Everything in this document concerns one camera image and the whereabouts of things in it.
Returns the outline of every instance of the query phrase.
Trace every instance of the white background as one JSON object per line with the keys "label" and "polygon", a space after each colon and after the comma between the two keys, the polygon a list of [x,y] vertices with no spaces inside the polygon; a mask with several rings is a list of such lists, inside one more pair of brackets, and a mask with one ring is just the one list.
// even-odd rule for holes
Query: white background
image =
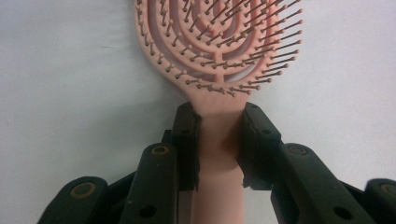
{"label": "white background", "polygon": [[[396,179],[396,1],[302,7],[297,62],[249,101],[339,179]],[[186,101],[136,41],[134,1],[2,0],[0,223],[37,222],[80,176],[128,175]],[[247,224],[276,223],[268,195],[247,189]]]}

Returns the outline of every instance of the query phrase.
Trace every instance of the pink hairbrush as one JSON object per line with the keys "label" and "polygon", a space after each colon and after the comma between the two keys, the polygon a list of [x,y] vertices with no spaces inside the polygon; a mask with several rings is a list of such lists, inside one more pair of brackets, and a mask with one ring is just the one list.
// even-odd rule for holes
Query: pink hairbrush
{"label": "pink hairbrush", "polygon": [[143,51],[202,117],[191,223],[243,223],[243,175],[235,160],[240,118],[251,92],[295,60],[300,1],[135,2]]}

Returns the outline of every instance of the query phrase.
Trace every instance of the vented brush head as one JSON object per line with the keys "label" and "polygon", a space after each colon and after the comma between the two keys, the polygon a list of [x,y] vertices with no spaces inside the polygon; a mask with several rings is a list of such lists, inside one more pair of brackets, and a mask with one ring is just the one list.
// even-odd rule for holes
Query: vented brush head
{"label": "vented brush head", "polygon": [[184,92],[251,94],[299,53],[300,1],[136,0],[136,30],[150,61]]}

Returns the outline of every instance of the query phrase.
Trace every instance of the pink plastic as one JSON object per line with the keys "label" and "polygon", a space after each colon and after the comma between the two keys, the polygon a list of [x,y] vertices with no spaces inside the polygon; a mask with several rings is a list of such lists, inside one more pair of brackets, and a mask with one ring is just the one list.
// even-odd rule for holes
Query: pink plastic
{"label": "pink plastic", "polygon": [[235,160],[242,111],[252,91],[294,61],[284,57],[297,50],[279,56],[276,51],[301,43],[280,47],[301,33],[286,34],[302,23],[288,19],[302,11],[285,12],[300,0],[135,2],[136,31],[146,56],[203,118],[200,185],[193,193],[191,223],[243,223],[243,174]]}

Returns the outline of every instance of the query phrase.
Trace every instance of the brush handle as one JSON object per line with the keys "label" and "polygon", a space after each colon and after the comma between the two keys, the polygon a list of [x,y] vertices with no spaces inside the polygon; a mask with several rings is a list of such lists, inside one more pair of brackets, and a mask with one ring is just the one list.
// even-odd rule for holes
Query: brush handle
{"label": "brush handle", "polygon": [[191,224],[241,224],[243,174],[236,157],[246,99],[230,104],[227,99],[233,98],[227,97],[211,104],[206,98],[210,106],[202,106],[202,99],[191,99],[194,110],[202,117],[198,135],[200,182],[192,197]]}

